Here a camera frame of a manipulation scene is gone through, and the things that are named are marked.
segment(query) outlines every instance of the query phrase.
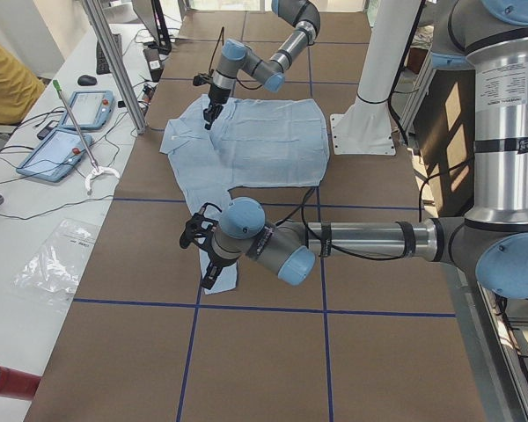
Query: black monitor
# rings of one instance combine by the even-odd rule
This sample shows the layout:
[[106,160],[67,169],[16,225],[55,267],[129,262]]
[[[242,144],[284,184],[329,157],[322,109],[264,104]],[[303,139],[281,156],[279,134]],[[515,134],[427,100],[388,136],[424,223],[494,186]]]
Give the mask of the black monitor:
[[172,50],[165,15],[159,0],[132,0],[133,11],[155,39],[158,52],[168,55]]

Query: yellow fabric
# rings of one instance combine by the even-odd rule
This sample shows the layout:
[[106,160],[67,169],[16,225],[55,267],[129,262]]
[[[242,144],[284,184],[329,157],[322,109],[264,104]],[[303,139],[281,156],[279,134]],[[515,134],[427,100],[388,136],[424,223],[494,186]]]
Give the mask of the yellow fabric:
[[0,46],[0,124],[22,121],[44,89],[31,70]]

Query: blue tablet device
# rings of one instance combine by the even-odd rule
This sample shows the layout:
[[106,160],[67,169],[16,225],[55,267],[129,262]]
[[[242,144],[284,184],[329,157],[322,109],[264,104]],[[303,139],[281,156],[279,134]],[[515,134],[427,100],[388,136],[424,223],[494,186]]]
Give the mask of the blue tablet device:
[[[88,145],[92,144],[90,135],[84,135],[84,138]],[[48,182],[58,182],[69,174],[85,152],[76,132],[56,128],[21,162],[16,172]]]
[[[69,100],[70,109],[82,130],[100,130],[114,109],[111,91],[74,91]],[[73,129],[69,115],[64,112],[59,127]]]

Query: plastic bag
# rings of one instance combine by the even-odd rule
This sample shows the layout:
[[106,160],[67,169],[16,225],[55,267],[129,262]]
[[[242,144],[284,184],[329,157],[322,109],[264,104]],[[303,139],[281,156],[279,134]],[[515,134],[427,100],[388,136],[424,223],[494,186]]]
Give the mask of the plastic bag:
[[63,220],[14,280],[22,297],[66,311],[77,291],[99,226]]

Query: dark red cup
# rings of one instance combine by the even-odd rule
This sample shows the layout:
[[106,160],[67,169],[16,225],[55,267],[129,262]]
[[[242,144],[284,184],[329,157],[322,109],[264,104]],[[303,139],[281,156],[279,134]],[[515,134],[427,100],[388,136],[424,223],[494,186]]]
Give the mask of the dark red cup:
[[0,367],[0,397],[33,400],[41,377],[9,367]]

